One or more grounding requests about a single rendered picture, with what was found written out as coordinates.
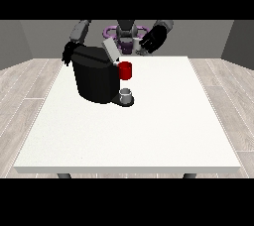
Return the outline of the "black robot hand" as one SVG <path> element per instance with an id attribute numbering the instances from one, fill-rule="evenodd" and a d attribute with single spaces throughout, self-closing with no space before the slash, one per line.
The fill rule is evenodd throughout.
<path id="1" fill-rule="evenodd" d="M 148 54 L 156 51 L 166 40 L 167 29 L 162 25 L 155 26 L 140 41 L 141 51 Z"/>
<path id="2" fill-rule="evenodd" d="M 71 56 L 73 54 L 73 51 L 78 47 L 77 43 L 74 42 L 68 42 L 65 46 L 64 46 L 64 50 L 63 50 L 63 58 L 62 58 L 62 62 L 65 65 L 68 65 L 71 61 Z"/>

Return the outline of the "small grey cup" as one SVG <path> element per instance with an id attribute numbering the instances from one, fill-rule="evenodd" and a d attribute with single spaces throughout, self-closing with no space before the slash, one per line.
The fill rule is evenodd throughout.
<path id="1" fill-rule="evenodd" d="M 120 102 L 123 104 L 128 104 L 132 100 L 132 92 L 129 88 L 122 88 L 119 91 L 120 94 Z"/>

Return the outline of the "black coffee machine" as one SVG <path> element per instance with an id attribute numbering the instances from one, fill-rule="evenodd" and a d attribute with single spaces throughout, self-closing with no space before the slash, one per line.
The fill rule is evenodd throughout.
<path id="1" fill-rule="evenodd" d="M 115 103 L 122 107 L 134 104 L 120 102 L 118 64 L 110 61 L 104 48 L 78 46 L 71 56 L 77 91 L 84 99 L 99 104 Z"/>

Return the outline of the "red pod holder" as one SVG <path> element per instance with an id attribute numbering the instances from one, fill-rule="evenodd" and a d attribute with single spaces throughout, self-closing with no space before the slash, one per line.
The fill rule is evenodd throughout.
<path id="1" fill-rule="evenodd" d="M 122 80 L 128 80 L 132 77 L 132 63 L 129 61 L 121 61 L 118 64 L 119 78 Z"/>

